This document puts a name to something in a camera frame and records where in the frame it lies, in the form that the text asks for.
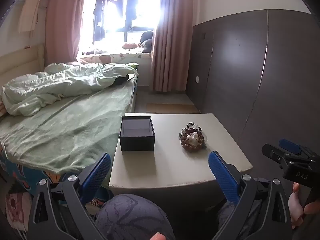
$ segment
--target open box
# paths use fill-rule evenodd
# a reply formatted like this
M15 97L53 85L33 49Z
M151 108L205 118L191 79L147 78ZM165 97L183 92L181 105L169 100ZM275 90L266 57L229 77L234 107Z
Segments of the open box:
M155 132L150 116L123 116L120 130L121 151L153 151Z

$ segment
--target wardrobe door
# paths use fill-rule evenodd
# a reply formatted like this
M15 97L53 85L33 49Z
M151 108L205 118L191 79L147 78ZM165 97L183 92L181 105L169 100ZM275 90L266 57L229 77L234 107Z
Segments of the wardrobe door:
M292 183L264 157L265 143L285 138L320 154L320 28L311 14L268 10L269 39L261 87L238 144L253 175L278 177L287 193Z
M211 67L203 113L213 113L234 140L241 134L260 83L267 45L267 11L214 20Z
M213 21L193 27L186 94L200 111L209 74L212 41Z

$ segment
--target hanging clothes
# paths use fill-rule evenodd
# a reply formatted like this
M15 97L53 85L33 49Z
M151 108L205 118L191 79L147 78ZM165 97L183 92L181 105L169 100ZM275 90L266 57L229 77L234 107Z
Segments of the hanging clothes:
M96 0L96 7L93 11L94 14L94 27L93 27L93 41L101 41L106 36L104 29L105 20L105 7L107 0Z
M127 7L125 10L125 27L127 30L132 28L132 20L137 18L136 6L138 0L127 0Z
M18 32L30 32L36 28L40 0L26 0L18 23Z
M113 2L117 6L117 11L119 14L119 17L123 17L123 0L110 0L110 2Z

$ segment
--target metal screw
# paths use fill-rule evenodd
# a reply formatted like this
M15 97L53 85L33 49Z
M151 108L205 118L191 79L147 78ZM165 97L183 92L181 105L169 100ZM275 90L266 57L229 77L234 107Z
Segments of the metal screw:
M251 176L249 174L244 174L242 176L242 179L246 180L246 181L249 181L251 179Z
M41 181L39 182L40 185L44 185L46 183L47 183L47 180L45 180L45 179L41 179Z
M77 176L76 175L71 175L68 180L69 181L75 181L77 179Z
M279 185L280 181L279 181L279 179L273 179L273 183L276 184L276 185Z

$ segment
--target patterned pants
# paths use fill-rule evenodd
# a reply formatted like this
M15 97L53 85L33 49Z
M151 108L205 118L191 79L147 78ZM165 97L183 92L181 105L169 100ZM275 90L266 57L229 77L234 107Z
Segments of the patterned pants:
M167 215L153 202L131 194L107 201L95 222L108 240L150 240L157 232L175 240Z

